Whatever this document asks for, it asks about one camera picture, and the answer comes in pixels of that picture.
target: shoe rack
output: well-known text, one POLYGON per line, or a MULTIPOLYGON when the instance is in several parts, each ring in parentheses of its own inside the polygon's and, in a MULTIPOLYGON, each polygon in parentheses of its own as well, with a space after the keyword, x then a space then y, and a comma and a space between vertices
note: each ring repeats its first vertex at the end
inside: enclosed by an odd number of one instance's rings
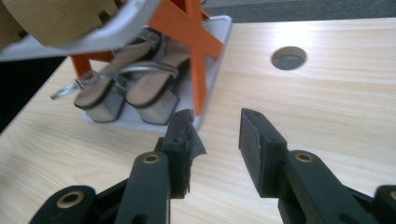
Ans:
MULTIPOLYGON (((43 46, 28 35, 20 42, 0 50, 0 62, 70 55, 78 75, 90 67, 89 59, 111 60, 111 55, 106 51, 118 49, 134 40, 140 32, 136 27, 144 25, 190 47, 191 75, 188 77, 191 79, 183 80, 177 90, 180 100, 176 110, 193 108, 194 125, 197 127, 232 26, 228 16, 210 18, 201 9, 198 0, 129 0, 103 27, 79 40, 58 46, 43 46)), ((166 130, 165 126, 141 121, 128 105, 125 105, 119 120, 106 125, 160 132, 166 130)))

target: gray floor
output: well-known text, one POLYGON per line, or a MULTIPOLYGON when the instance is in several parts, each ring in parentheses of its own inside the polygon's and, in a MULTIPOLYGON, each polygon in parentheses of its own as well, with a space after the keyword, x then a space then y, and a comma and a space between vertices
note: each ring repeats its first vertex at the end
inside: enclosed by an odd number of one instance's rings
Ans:
POLYGON ((396 17, 393 0, 206 0, 203 8, 234 23, 396 17))

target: sandal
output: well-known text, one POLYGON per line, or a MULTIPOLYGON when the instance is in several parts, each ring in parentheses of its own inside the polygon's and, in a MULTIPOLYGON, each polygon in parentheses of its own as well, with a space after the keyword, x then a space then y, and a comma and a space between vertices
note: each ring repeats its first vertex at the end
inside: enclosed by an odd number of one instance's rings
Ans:
POLYGON ((81 89, 74 101, 76 107, 84 110, 94 122, 116 120, 123 106, 124 92, 114 85, 114 74, 130 63, 152 58, 157 53, 160 42, 159 34, 144 29, 135 42, 116 51, 115 58, 99 73, 87 72, 74 83, 53 94, 51 99, 81 89))
MULTIPOLYGON (((190 51, 187 46, 169 40, 166 56, 159 65, 174 67, 182 74, 190 64, 190 51)), ((166 124, 171 118, 178 97, 170 91, 172 84, 177 81, 178 73, 165 71, 146 72, 136 83, 126 92, 125 100, 133 106, 140 118, 150 124, 166 124)))

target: wooden table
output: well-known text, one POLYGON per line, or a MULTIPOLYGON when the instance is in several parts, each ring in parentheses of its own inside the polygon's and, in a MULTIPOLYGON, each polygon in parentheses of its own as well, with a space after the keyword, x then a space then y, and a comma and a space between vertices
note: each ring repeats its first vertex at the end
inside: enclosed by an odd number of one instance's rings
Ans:
MULTIPOLYGON (((208 154, 193 163, 191 193, 172 201, 172 223, 281 223, 277 200, 259 198, 238 150, 242 107, 271 120, 289 149, 320 156, 343 184, 371 196, 396 184, 395 24, 235 24, 198 131, 208 154), (304 49, 306 63, 274 68, 271 55, 285 46, 304 49)), ((27 223, 70 185, 109 188, 162 136, 88 124, 73 97, 51 101, 73 74, 65 61, 1 135, 0 223, 27 223)))

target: orange frame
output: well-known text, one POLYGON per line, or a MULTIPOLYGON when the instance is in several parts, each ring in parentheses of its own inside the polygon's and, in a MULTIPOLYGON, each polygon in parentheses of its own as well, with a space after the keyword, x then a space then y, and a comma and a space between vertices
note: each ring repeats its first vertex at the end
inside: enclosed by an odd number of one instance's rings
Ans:
MULTIPOLYGON (((194 113, 202 113, 206 98, 205 56, 218 59, 222 43, 202 25, 209 16, 198 0, 162 0, 148 26, 187 46, 191 51, 191 80, 194 113)), ((89 59, 110 62, 111 52, 71 56, 78 76, 91 69, 89 59)))

